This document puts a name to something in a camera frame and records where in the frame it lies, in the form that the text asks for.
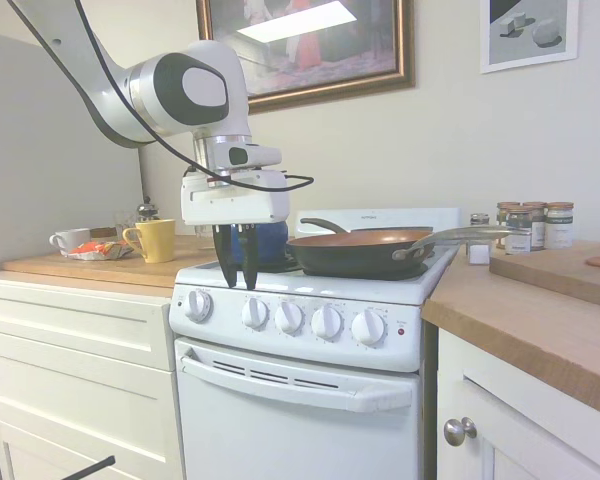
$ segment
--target framed painting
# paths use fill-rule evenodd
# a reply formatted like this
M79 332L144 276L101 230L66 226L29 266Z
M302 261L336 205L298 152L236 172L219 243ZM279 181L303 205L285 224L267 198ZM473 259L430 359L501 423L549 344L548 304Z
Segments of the framed painting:
M413 87L413 0L197 0L232 47L251 112Z

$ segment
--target oven door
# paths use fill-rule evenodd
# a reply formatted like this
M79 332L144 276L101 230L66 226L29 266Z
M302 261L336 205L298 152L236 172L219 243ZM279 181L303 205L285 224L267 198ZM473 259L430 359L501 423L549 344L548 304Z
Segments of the oven door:
M417 375L176 340L189 480L416 480Z

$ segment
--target refrigerator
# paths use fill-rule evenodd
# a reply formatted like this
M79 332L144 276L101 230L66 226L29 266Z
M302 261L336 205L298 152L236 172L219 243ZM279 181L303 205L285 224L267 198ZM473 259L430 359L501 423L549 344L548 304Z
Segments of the refrigerator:
M42 48L0 36L0 264L140 203L138 151L100 133Z

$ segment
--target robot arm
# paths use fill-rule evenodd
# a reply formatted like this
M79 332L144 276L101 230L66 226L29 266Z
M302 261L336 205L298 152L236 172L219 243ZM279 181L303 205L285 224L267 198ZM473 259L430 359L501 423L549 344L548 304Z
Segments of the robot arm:
M255 224L286 220L289 196L285 176L263 168L281 162L279 150L251 141L247 89L236 53L221 43L200 41L184 52L124 69L96 39L116 89L94 51L77 0L7 1L74 85L107 138L137 148L155 140L147 126L159 137L193 133L196 161L215 178L197 171L183 179L183 219L187 225L214 225L216 252L230 287L236 285L237 267L228 238L230 226L238 225L245 281L248 289L255 288Z

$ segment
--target food wrapper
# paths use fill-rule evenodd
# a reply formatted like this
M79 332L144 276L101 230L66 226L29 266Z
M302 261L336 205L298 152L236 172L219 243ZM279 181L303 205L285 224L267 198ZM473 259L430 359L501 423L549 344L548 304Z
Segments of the food wrapper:
M126 242L88 242L67 255L74 260L118 260L133 249Z

